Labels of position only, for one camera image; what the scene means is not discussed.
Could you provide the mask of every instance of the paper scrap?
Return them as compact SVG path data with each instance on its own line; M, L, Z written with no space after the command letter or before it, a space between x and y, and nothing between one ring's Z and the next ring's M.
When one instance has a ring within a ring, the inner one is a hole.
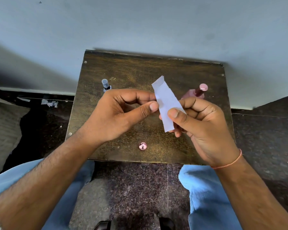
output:
M176 108L185 113L180 102L175 97L173 91L164 81L164 76L159 77L153 84L157 102L159 103L159 111L162 117L164 131L174 130L173 121L167 116L167 112L171 108Z
M58 101L48 101L46 99L42 99L41 105L45 105L45 104L47 104L47 106L49 106L49 107L54 106L55 108L57 108L59 102Z
M20 99L20 100L26 101L26 102L31 101L30 99L26 99L26 98L22 98L22 97L17 97L17 98Z

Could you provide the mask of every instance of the white paper strip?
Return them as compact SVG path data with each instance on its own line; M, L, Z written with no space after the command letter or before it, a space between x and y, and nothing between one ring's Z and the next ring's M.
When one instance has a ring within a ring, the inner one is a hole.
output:
M152 86L155 91L157 102L159 103L159 111L162 117L164 131L168 132L174 130L173 121L167 116L167 112L170 108L176 108L184 113L185 111L175 97L173 91L164 81L164 76L159 77Z

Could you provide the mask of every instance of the hand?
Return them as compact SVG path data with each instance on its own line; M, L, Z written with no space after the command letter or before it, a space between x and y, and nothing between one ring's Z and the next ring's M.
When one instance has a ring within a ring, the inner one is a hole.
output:
M176 137L185 132L198 154L211 167L224 166L238 158L240 152L229 133L221 108L196 97L179 102L187 114L174 108L168 111L175 125L171 132L175 132Z
M101 145L116 139L157 111L155 94L138 89L111 89L104 93L92 115L79 130L81 138Z

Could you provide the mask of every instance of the dark wooden tabletop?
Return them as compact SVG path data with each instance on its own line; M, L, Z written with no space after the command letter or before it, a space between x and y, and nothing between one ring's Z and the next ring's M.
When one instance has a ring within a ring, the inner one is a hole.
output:
M151 84L162 75L178 100L189 89L206 83L209 89L205 99L222 108L234 137L226 77L221 64L87 50L66 138L85 123L104 94L102 79L107 79L112 88L137 88L153 92ZM145 151L138 148L141 142L147 143ZM164 132L157 113L118 139L102 145L90 159L204 164L188 136L176 138L174 134Z

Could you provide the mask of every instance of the wall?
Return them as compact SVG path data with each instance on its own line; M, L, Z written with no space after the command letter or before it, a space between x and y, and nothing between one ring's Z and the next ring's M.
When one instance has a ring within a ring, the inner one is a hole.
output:
M1 87L73 94L93 48L223 62L233 108L288 96L288 0L0 0Z

